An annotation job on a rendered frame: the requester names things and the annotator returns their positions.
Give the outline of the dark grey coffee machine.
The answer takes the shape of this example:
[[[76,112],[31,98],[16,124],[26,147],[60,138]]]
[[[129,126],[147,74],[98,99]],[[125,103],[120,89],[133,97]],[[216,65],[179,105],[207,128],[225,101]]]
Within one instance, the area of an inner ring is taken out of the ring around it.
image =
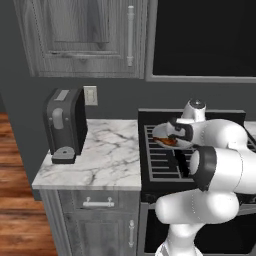
[[[52,163],[74,164],[88,132],[83,89],[54,89],[42,114]]]

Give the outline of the white wall socket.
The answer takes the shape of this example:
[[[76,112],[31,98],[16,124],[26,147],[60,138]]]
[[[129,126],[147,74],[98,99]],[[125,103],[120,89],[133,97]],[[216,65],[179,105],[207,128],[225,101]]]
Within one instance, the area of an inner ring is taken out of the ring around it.
[[[85,104],[87,106],[97,106],[98,105],[97,87],[84,86],[84,97],[85,97]]]

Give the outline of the black microwave oven grey frame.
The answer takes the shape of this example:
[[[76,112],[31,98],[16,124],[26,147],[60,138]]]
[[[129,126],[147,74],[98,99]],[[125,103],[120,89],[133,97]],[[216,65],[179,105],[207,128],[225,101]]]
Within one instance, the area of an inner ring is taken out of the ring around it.
[[[256,83],[256,0],[149,0],[145,78]]]

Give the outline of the black hob with grates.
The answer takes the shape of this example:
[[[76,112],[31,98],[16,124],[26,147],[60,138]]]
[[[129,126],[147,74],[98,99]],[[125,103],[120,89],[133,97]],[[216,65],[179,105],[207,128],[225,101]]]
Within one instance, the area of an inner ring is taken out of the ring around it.
[[[153,141],[153,129],[171,118],[179,118],[182,111],[164,109],[140,109],[138,111],[139,149],[141,164],[142,200],[154,203],[158,198],[177,192],[193,190],[197,187],[191,174],[188,178],[182,178],[178,172],[171,171],[168,164],[167,150]],[[244,127],[246,113],[242,110],[207,110],[205,117],[208,120],[224,119],[241,125],[247,135],[247,147],[256,153],[256,140]],[[185,157],[189,166],[191,155],[198,149],[193,145],[185,151]],[[256,194],[237,195],[241,204],[256,204]]]

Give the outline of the black oven door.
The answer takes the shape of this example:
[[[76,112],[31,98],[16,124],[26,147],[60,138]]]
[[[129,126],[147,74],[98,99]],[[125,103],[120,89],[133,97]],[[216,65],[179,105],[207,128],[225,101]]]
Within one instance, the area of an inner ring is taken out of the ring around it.
[[[164,242],[169,225],[156,217],[155,205],[142,203],[138,233],[138,256],[154,256]],[[256,256],[256,214],[237,215],[223,224],[207,224],[195,238],[204,256]]]

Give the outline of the grey wood wall cupboard door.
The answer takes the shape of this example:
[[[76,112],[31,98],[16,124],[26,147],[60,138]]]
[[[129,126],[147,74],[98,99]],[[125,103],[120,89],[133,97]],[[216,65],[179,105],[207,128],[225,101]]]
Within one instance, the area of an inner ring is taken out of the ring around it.
[[[13,0],[33,77],[143,78],[148,0]],[[127,65],[128,6],[133,65]]]

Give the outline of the grey wood base cupboard door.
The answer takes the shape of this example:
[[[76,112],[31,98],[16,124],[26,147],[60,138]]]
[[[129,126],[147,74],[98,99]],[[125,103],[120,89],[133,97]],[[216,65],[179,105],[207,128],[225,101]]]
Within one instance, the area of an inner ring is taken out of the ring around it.
[[[64,214],[72,256],[136,256],[138,216],[114,211],[77,211]],[[134,245],[129,247],[129,221]]]

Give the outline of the brown chicken drumstick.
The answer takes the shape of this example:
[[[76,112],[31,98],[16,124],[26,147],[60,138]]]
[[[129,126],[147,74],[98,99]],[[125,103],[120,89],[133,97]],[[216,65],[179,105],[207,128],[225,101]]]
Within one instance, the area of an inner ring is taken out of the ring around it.
[[[167,146],[176,146],[177,140],[173,138],[156,138],[157,141],[160,141],[161,143],[167,145]]]

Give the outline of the grey wood drawer front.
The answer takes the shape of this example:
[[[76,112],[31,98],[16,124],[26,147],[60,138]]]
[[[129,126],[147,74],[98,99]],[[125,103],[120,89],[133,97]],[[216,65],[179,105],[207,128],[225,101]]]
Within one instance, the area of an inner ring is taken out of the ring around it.
[[[82,209],[118,210],[123,212],[135,212],[139,206],[139,191],[114,191],[114,190],[60,190],[60,201],[65,212]],[[103,201],[111,197],[114,207],[84,207],[82,203],[90,197],[92,201]]]

